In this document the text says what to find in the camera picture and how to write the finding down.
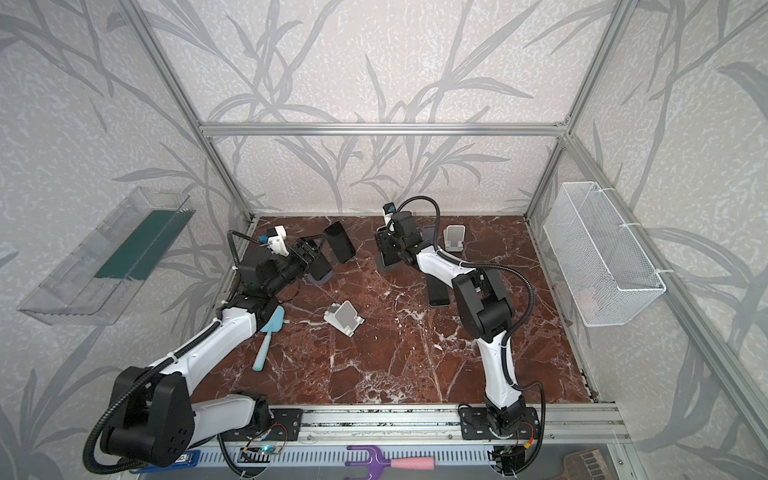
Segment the black phone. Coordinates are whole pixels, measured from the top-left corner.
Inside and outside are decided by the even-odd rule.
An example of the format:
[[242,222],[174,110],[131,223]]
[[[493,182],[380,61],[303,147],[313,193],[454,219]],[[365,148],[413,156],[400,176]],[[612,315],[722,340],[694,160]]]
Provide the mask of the black phone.
[[430,307],[439,308],[450,305],[450,295],[447,285],[433,275],[426,274],[427,299]]
[[356,248],[340,221],[326,227],[324,234],[339,263],[344,264],[355,257]]
[[314,260],[309,264],[309,276],[320,279],[330,271],[332,271],[330,262],[322,252],[318,252]]
[[391,271],[401,263],[401,259],[396,253],[388,254],[386,252],[378,252],[375,261],[380,272]]

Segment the white phone stand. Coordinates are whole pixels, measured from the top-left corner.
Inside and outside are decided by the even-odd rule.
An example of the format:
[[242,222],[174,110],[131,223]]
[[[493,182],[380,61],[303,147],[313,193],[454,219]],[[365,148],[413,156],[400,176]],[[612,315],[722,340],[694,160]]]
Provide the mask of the white phone stand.
[[347,337],[352,337],[365,322],[349,300],[342,304],[332,304],[325,311],[324,320]]
[[465,249],[466,226],[463,224],[448,225],[443,231],[444,249],[447,252],[462,252]]

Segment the white phone stand front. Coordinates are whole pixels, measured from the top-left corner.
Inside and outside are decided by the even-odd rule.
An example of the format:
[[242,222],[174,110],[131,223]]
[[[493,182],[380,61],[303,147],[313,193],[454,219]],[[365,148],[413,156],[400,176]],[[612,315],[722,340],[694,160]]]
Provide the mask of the white phone stand front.
[[352,337],[365,322],[349,300],[342,304],[332,304],[325,311],[324,320],[347,337]]

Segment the purple round phone stand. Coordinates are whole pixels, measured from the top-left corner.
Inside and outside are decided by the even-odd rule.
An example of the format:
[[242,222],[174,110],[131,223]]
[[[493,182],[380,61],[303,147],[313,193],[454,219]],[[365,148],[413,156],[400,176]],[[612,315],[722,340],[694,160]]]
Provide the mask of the purple round phone stand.
[[437,227],[434,225],[424,225],[421,227],[421,235],[425,242],[428,242],[435,249],[438,248],[439,232]]

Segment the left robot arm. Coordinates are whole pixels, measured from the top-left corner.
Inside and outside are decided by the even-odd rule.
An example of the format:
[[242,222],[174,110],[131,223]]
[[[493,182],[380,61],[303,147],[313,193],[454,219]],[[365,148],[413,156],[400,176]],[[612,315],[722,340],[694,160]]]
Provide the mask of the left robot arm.
[[288,256],[272,254],[275,271],[241,293],[245,306],[228,305],[164,358],[123,370],[114,381],[109,406],[85,441],[86,470],[110,475],[148,465],[168,467],[189,447],[225,432],[269,432],[273,415],[262,394],[240,392],[198,403],[191,396],[221,360],[275,316],[277,294],[311,270],[322,258],[323,246],[303,237]]

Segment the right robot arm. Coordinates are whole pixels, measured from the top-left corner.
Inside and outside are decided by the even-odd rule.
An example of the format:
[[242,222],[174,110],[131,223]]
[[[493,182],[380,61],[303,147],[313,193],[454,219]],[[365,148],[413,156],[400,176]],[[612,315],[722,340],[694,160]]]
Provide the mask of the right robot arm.
[[514,320],[514,307],[500,277],[501,265],[460,260],[426,240],[409,211],[383,207],[386,224],[375,233],[385,266],[407,264],[425,275],[434,292],[445,296],[453,291],[465,331],[477,342],[485,375],[487,418],[494,435],[512,435],[523,420],[527,405],[524,387],[517,382],[511,352],[512,333],[530,317],[535,292],[522,274],[529,293],[527,310]]

